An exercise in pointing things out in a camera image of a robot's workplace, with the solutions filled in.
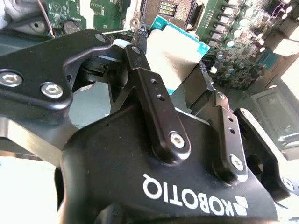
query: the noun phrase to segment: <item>electronic component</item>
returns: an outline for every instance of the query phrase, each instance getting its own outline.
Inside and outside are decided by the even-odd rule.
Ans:
[[[210,69],[210,73],[212,73],[212,74],[216,74],[217,71],[218,71],[218,69],[216,69],[214,66],[212,66]]]
[[[263,45],[261,45],[260,43],[256,43],[256,48],[258,49],[258,51],[260,53],[264,52],[265,51],[265,47]]]
[[[234,67],[232,65],[227,67],[228,73],[232,74],[234,72]]]
[[[197,26],[199,15],[202,12],[202,6],[195,5],[193,2],[193,0],[144,1],[141,23],[151,26],[156,16],[159,15],[183,30],[187,30],[188,25],[193,28]]]
[[[264,43],[264,39],[272,30],[278,30],[283,22],[282,19],[298,17],[299,6],[298,10],[295,6],[299,2],[298,0],[292,0],[290,3],[286,3],[285,0],[209,0],[205,2],[205,12],[196,34],[203,42],[212,41],[210,45],[214,47],[210,49],[209,55],[223,63],[219,68],[208,64],[207,70],[209,71],[211,66],[218,69],[217,74],[214,75],[216,84],[245,90],[256,80],[256,76],[251,76],[250,68],[258,66],[261,52],[270,50]],[[216,31],[215,27],[218,24],[225,27],[219,26]],[[211,38],[212,32],[220,33],[221,39]],[[230,65],[234,67],[234,72],[229,79],[226,79],[225,75],[229,74],[227,67]]]
[[[239,18],[237,22],[241,27],[246,27],[249,25],[249,20],[245,18]]]
[[[226,14],[226,15],[232,15],[232,14],[234,14],[234,8],[224,6],[222,8],[222,12],[223,12],[223,14]]]
[[[204,11],[204,4],[202,2],[196,2],[194,8],[191,10],[191,16],[189,24],[193,29],[198,27],[202,12]]]
[[[213,40],[209,40],[208,45],[211,48],[216,48],[216,47],[218,47],[218,42],[217,41],[213,41]]]
[[[292,6],[287,5],[283,1],[274,0],[268,8],[268,13],[272,18],[279,16],[284,20],[292,10]]]
[[[216,57],[217,57],[217,59],[219,59],[219,60],[224,59],[224,55],[223,55],[222,52],[218,52],[217,55],[216,55]]]
[[[227,16],[224,16],[224,15],[218,16],[218,22],[228,23],[228,22],[231,22],[231,21],[232,21],[232,18],[229,18]]]
[[[216,32],[211,32],[211,38],[215,40],[220,40],[221,39],[221,34],[216,33]]]
[[[72,34],[80,30],[82,30],[82,27],[77,21],[66,21],[64,23],[64,32],[66,34]]]
[[[299,25],[294,20],[285,19],[279,29],[291,40],[299,41]]]
[[[214,27],[215,27],[215,30],[218,31],[218,32],[220,32],[220,33],[222,33],[225,30],[225,26],[221,25],[221,24],[218,24],[218,23],[216,23],[214,25]]]
[[[293,6],[288,6],[287,4],[284,5],[281,9],[281,11],[284,11],[285,13],[290,13],[293,10]]]
[[[234,35],[234,38],[239,38],[241,36],[242,31],[237,28],[234,28],[231,30],[231,33]]]
[[[226,41],[225,41],[225,44],[226,44],[226,46],[227,47],[232,47],[234,44],[235,44],[235,42],[234,42],[234,40],[232,40],[232,39],[227,39]]]
[[[252,7],[249,7],[249,6],[245,6],[243,8],[243,12],[245,13],[246,16],[250,16],[253,14],[253,8]]]
[[[161,1],[158,14],[174,17],[177,5],[166,1]]]
[[[255,29],[253,31],[253,33],[255,34],[255,36],[257,37],[257,39],[261,39],[263,37],[263,33],[260,30],[258,30],[258,29]]]
[[[258,40],[258,43],[259,43],[260,45],[263,45],[263,44],[265,43],[265,40],[260,39],[260,40]]]
[[[244,63],[240,63],[240,64],[238,65],[238,67],[239,67],[239,69],[243,69],[243,68],[245,68],[245,64],[244,64]]]
[[[247,33],[244,33],[244,32],[241,33],[241,35],[240,35],[240,38],[241,38],[241,39],[244,39],[244,38],[246,38],[246,37],[247,37]]]

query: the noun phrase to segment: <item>electrolytic capacitor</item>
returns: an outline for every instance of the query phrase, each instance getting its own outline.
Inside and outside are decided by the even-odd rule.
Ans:
[[[245,64],[244,63],[240,63],[238,67],[239,67],[239,69],[243,69],[243,68],[245,68]]]
[[[231,33],[234,35],[234,38],[239,38],[241,36],[242,31],[237,28],[234,28],[231,30]]]
[[[228,73],[231,74],[234,72],[234,67],[232,65],[228,66]]]
[[[282,7],[283,12],[290,13],[293,10],[293,6],[288,6],[287,4]]]
[[[255,29],[253,33],[256,35],[257,39],[261,39],[263,37],[263,33],[260,32],[258,29]]]
[[[240,25],[241,27],[246,27],[246,26],[249,25],[249,20],[244,19],[244,18],[239,18],[239,19],[237,20],[237,22],[239,23],[239,25]]]
[[[228,46],[230,48],[235,44],[235,42],[232,39],[227,39],[225,41],[225,44],[226,44],[226,46]]]
[[[219,60],[224,59],[224,55],[223,55],[222,52],[218,52],[217,55],[216,55],[216,57],[217,57],[217,59],[219,59]]]
[[[260,43],[256,43],[256,48],[258,49],[258,51],[260,53],[262,53],[263,51],[265,51],[265,47],[263,45],[261,45]]]
[[[246,16],[250,16],[253,14],[253,8],[252,7],[249,7],[249,6],[245,6],[243,8],[243,12],[245,13]]]

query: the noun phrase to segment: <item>white label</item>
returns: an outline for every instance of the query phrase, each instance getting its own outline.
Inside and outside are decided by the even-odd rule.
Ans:
[[[183,189],[181,192],[178,191],[176,185],[168,186],[168,183],[163,182],[160,184],[155,178],[144,174],[145,180],[143,182],[143,191],[150,199],[157,200],[162,197],[165,203],[174,204],[177,206],[186,206],[189,209],[201,209],[204,213],[215,214],[217,216],[234,216],[234,209],[237,215],[246,216],[248,204],[245,197],[236,196],[236,202],[232,203],[224,199],[219,199],[215,196],[208,197],[204,193],[195,193],[191,189]],[[148,189],[149,184],[154,184],[156,190],[150,192]]]

